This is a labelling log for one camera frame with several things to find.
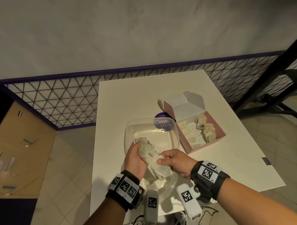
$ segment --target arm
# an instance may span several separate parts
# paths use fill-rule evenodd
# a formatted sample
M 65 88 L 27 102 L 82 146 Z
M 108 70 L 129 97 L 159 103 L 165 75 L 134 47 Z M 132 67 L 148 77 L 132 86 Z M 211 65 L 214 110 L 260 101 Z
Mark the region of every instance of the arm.
M 143 178 L 146 171 L 146 162 L 138 154 L 140 145 L 141 141 L 136 144 L 132 142 L 125 157 L 124 167 L 125 170 L 136 176 L 139 181 Z M 122 225 L 125 215 L 126 211 L 119 203 L 111 198 L 105 198 L 84 225 Z
M 165 159 L 158 159 L 158 164 L 172 166 L 173 171 L 191 179 L 196 160 L 178 149 L 164 151 L 161 155 Z M 296 224 L 297 221 L 296 213 L 232 179 L 224 181 L 217 200 L 238 224 Z

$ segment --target hand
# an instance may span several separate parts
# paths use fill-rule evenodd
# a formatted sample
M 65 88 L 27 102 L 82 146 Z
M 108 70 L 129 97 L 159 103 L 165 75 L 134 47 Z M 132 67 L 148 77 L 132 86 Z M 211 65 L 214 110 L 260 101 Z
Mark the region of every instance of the hand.
M 186 153 L 178 150 L 171 149 L 164 151 L 160 154 L 165 159 L 158 159 L 157 163 L 163 166 L 171 166 L 172 170 L 186 179 L 191 179 L 191 170 L 198 162 L 192 159 Z
M 124 169 L 132 173 L 134 176 L 136 176 L 139 181 L 144 176 L 144 173 L 146 171 L 146 162 L 140 158 L 138 154 L 138 148 L 141 145 L 141 141 L 134 144 L 132 142 L 127 155 L 125 157 L 125 167 Z

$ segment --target box lid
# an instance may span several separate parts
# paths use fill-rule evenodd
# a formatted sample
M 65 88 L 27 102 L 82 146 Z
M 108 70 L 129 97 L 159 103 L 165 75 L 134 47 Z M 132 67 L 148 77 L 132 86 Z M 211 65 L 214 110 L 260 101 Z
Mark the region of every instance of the box lid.
M 158 104 L 164 112 L 167 112 L 177 121 L 205 112 L 203 97 L 190 91 L 159 99 Z

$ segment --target black metal frame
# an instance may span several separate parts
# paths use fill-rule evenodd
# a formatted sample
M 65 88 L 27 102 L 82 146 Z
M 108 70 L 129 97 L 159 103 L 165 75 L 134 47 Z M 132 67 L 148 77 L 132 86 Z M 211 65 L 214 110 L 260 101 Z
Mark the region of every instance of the black metal frame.
M 282 103 L 292 93 L 297 90 L 297 69 L 286 70 L 292 62 L 297 59 L 297 40 L 272 64 L 267 67 L 265 72 L 259 77 L 259 79 L 250 87 L 250 89 L 236 102 L 232 109 L 239 118 L 246 118 L 255 115 L 262 114 L 287 114 L 297 118 L 297 112 Z M 265 94 L 261 98 L 257 98 L 257 95 L 268 86 L 274 79 L 280 75 L 286 74 L 292 83 L 287 86 L 277 96 L 270 96 Z M 249 109 L 243 109 L 250 102 L 262 102 L 266 103 L 264 106 L 258 106 Z

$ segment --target gray wall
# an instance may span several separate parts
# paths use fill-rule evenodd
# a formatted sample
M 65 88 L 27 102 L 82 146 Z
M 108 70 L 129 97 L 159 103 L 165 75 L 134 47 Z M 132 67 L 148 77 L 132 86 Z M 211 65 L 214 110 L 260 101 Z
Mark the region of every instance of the gray wall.
M 0 79 L 285 50 L 297 2 L 0 2 Z

